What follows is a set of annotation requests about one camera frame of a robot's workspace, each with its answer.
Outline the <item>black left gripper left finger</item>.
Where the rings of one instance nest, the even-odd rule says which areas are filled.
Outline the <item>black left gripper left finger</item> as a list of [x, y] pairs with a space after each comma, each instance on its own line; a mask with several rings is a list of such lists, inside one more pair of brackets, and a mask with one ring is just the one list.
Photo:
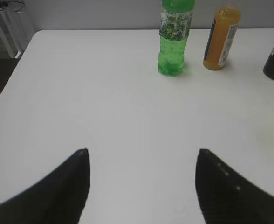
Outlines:
[[89, 189], [89, 152], [84, 148], [30, 188], [1, 203], [0, 224], [77, 224]]

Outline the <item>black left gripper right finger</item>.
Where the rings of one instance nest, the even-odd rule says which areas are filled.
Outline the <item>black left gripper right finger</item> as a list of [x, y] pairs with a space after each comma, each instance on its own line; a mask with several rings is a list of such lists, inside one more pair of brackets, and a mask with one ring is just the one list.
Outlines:
[[195, 188], [207, 224], [274, 224], [274, 196], [208, 149], [199, 150]]

